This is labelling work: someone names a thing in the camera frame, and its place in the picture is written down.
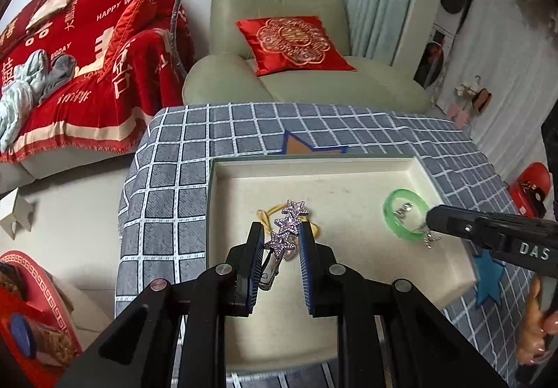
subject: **shallow white box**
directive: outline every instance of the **shallow white box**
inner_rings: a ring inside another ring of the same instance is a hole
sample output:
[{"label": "shallow white box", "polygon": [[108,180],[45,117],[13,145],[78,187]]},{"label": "shallow white box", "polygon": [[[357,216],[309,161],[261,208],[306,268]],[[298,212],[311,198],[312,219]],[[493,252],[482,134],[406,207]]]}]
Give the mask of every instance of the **shallow white box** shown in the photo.
[{"label": "shallow white box", "polygon": [[[422,241],[397,238],[384,222],[382,206],[398,188],[414,191],[430,207],[443,203],[415,158],[312,155],[215,160],[208,201],[208,267],[222,263],[232,246],[245,243],[259,209],[287,199],[304,200],[311,221],[321,229],[317,241],[333,249],[337,262],[375,281],[409,279],[443,307],[474,285],[470,254],[456,237],[443,236],[431,249]],[[308,315],[298,257],[281,263],[272,289],[259,291],[249,318],[227,318],[226,326],[229,370],[278,370],[337,356],[335,318]]]}]

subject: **white stool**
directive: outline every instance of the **white stool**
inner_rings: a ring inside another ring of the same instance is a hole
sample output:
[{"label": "white stool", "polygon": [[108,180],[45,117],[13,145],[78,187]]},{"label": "white stool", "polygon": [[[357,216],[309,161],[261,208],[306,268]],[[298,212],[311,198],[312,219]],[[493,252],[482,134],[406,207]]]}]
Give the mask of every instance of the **white stool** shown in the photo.
[{"label": "white stool", "polygon": [[19,223],[24,229],[31,231],[29,214],[32,211],[32,207],[29,202],[19,195],[19,191],[20,189],[16,188],[0,199],[0,227],[2,227],[12,239],[16,238],[13,233],[14,223]]}]

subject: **table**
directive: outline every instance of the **table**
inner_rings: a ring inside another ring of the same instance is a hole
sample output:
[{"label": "table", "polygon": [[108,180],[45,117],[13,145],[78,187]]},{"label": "table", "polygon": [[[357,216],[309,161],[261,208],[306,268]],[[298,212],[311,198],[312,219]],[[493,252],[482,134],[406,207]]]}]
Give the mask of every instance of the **table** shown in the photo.
[{"label": "table", "polygon": [[[153,279],[182,282],[205,270],[210,160],[277,153],[285,130],[314,147],[348,145],[348,153],[416,155],[451,205],[517,213],[506,185],[487,158],[450,121],[351,106],[292,103],[166,108],[149,124],[122,191],[117,315]],[[473,245],[471,249],[478,253]],[[514,349],[531,273],[505,266],[500,306],[488,300],[475,309],[475,289],[471,289],[443,313],[514,386]],[[174,377],[180,352],[181,340]],[[329,361],[285,372],[232,373],[227,383],[236,388],[293,388],[311,382],[312,387],[331,388],[336,377],[337,362]]]}]

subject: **blue and white checkered tablecloth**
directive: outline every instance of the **blue and white checkered tablecloth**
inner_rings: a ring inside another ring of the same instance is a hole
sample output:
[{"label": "blue and white checkered tablecloth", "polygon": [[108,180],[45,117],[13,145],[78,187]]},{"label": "blue and white checkered tablecloth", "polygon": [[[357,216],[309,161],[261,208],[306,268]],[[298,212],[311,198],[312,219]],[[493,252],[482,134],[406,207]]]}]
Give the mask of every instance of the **blue and white checkered tablecloth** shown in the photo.
[{"label": "blue and white checkered tablecloth", "polygon": [[[450,204],[515,213],[506,185],[487,158],[446,120],[291,103],[166,108],[147,128],[122,191],[116,314],[153,279],[182,282],[205,270],[210,160],[277,153],[285,130],[314,147],[348,145],[349,153],[417,155]],[[501,306],[489,300],[475,309],[471,289],[443,310],[510,386],[515,385],[514,348],[530,277],[527,270],[506,264]],[[175,377],[180,353],[181,340]],[[330,361],[280,373],[233,373],[227,382],[236,388],[333,388],[336,379],[337,362]]]}]

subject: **red blanket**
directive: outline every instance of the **red blanket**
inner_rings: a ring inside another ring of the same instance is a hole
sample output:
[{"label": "red blanket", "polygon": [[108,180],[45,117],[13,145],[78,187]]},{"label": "red blanket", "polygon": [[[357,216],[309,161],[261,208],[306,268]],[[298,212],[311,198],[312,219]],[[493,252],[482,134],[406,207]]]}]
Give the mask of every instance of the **red blanket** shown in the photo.
[{"label": "red blanket", "polygon": [[159,109],[182,105],[182,81],[168,49],[168,31],[141,31],[107,77],[99,82],[98,72],[77,77],[37,106],[0,161],[18,162],[67,145],[128,152]]},{"label": "red blanket", "polygon": [[[38,48],[45,49],[51,59],[67,53],[80,67],[92,63],[106,48],[131,1],[74,0],[1,61],[2,84],[13,78],[13,66],[24,63]],[[99,70],[77,77],[34,108],[18,139],[0,154],[0,162],[19,162],[37,152],[67,145],[128,152],[159,109],[182,105],[182,81],[175,73],[168,43],[174,0],[154,1],[157,15],[119,51],[109,74],[100,79]],[[194,55],[183,9],[177,41],[188,70]]]}]

